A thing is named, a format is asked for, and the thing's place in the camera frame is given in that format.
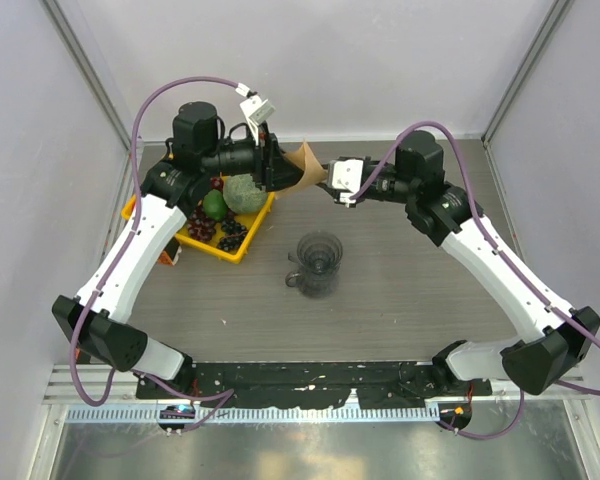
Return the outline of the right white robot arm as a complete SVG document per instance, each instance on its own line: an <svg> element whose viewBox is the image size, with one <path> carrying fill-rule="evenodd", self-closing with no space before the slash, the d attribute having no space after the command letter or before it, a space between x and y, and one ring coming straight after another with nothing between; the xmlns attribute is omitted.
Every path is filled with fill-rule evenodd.
<svg viewBox="0 0 600 480"><path fill-rule="evenodd" d="M454 394L468 381L508 379L540 395L584 359L600 327L590 307L575 309L501 241L465 189L446 181L444 151L423 130L401 141L391 164L340 157L327 167L323 189L335 203L364 200L404 205L411 225L463 265L496 301L515 329L499 342L459 340L433 359L434 386Z"/></svg>

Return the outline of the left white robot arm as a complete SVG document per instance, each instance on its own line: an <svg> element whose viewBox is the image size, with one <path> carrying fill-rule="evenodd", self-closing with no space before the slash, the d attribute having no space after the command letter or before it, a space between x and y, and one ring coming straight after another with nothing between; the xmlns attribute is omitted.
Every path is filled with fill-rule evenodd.
<svg viewBox="0 0 600 480"><path fill-rule="evenodd" d="M148 172L132 217L92 278L73 297L59 296L52 314L72 350L82 350L116 371L159 378L171 397L186 396L195 366L186 354L129 325L137 295L160 254L221 175L249 174L257 187L295 185L301 170L284 159L267 119L273 105L252 96L240 108L246 136L232 140L214 105L190 102L173 120L167 155Z"/></svg>

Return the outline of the clear glass coffee server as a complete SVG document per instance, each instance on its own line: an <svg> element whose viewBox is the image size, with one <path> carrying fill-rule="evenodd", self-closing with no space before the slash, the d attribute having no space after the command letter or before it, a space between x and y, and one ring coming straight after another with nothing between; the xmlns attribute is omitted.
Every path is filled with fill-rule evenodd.
<svg viewBox="0 0 600 480"><path fill-rule="evenodd" d="M337 271L315 273L307 269L297 269L285 277L285 285L296 288L303 296L321 299L335 292L339 284Z"/></svg>

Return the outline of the brown paper coffee filter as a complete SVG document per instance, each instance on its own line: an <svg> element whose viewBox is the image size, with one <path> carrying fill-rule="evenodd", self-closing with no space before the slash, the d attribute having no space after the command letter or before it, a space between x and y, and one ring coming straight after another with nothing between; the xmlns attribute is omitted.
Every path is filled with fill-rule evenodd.
<svg viewBox="0 0 600 480"><path fill-rule="evenodd" d="M315 186L327 178L327 171L320 164L306 141L297 150L284 153L283 156L292 165L300 168L302 175L295 185L280 191L280 196L297 193L308 187Z"/></svg>

